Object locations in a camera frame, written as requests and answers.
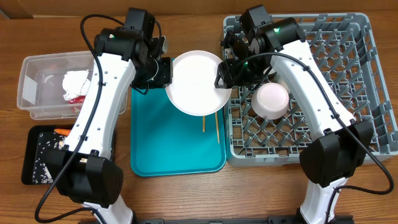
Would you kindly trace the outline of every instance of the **gray wire rack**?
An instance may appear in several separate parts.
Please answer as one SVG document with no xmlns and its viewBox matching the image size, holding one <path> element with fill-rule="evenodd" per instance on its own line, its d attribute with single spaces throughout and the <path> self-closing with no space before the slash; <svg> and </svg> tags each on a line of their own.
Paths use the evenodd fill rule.
<svg viewBox="0 0 398 224">
<path fill-rule="evenodd" d="M 232 30 L 245 42 L 240 16 L 224 19 L 224 36 Z M 326 81 L 357 120 L 374 126 L 371 150 L 378 159 L 398 154 L 397 123 L 380 66 L 369 18 L 362 13 L 280 14 L 274 21 L 293 17 L 305 30 L 315 61 Z M 225 58 L 232 57 L 223 49 Z M 227 159 L 232 166 L 280 166 L 298 163 L 310 143 L 310 131 L 290 95 L 287 113 L 278 120 L 263 119 L 251 108 L 246 87 L 233 88 L 225 106 Z M 371 162 L 366 156 L 365 162 Z"/>
</svg>

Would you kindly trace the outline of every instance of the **white cloth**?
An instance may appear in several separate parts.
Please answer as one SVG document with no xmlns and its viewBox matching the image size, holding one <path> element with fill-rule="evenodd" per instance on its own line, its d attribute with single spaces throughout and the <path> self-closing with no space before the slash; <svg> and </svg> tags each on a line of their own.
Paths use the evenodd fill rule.
<svg viewBox="0 0 398 224">
<path fill-rule="evenodd" d="M 87 76 L 88 70 L 67 72 L 62 82 L 62 88 L 66 91 L 63 99 L 69 101 L 87 95 L 91 83 Z"/>
</svg>

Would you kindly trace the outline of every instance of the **red object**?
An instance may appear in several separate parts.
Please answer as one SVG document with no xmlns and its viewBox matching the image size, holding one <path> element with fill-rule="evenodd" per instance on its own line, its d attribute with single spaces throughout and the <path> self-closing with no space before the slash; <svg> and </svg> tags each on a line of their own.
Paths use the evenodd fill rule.
<svg viewBox="0 0 398 224">
<path fill-rule="evenodd" d="M 74 99 L 71 99 L 68 101 L 69 104 L 74 104 L 74 103 L 82 103 L 85 101 L 86 96 L 78 96 Z"/>
</svg>

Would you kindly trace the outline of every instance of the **white plate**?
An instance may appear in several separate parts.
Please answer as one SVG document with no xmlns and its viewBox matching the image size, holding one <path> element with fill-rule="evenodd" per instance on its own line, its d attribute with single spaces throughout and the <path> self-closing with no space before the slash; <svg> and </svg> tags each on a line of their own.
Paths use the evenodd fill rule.
<svg viewBox="0 0 398 224">
<path fill-rule="evenodd" d="M 219 57 L 202 50 L 178 56 L 173 61 L 173 82 L 166 87 L 174 106 L 194 116 L 206 116 L 221 109 L 232 91 L 214 86 L 221 62 Z"/>
</svg>

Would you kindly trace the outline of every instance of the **wire grid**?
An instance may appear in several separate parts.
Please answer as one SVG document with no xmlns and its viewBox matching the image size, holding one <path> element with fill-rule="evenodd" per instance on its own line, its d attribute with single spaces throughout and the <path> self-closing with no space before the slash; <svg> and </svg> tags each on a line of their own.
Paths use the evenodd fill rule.
<svg viewBox="0 0 398 224">
<path fill-rule="evenodd" d="M 381 146 L 388 146 L 389 143 L 396 146 L 398 140 L 395 137 L 397 135 L 392 134 L 397 129 L 395 120 L 389 119 L 394 117 L 391 103 L 386 102 L 388 94 L 376 57 L 376 47 L 371 40 L 370 24 L 355 30 L 349 26 L 349 19 L 352 18 L 349 14 L 345 14 L 345 17 L 295 17 L 305 29 L 307 42 L 320 71 L 341 103 L 354 114 L 357 121 L 374 121 L 371 149 L 386 152 Z M 306 29 L 305 24 L 310 25 L 311 29 Z M 247 43 L 243 32 L 236 35 Z M 225 49 L 224 57 L 232 57 L 230 49 Z M 373 107 L 375 104 L 382 105 L 373 111 L 361 69 L 366 62 L 370 62 L 371 76 L 376 84 L 377 93 L 370 92 L 371 95 L 377 94 L 377 97 L 371 99 L 375 101 Z M 264 83 L 271 81 L 272 77 L 267 77 Z M 284 157 L 299 154 L 312 142 L 305 117 L 291 94 L 287 113 L 277 120 L 263 119 L 253 111 L 251 94 L 244 86 L 233 89 L 230 105 L 233 129 L 231 144 L 237 155 L 255 157 L 277 154 Z M 396 150 L 397 147 L 387 149 L 388 152 Z"/>
</svg>

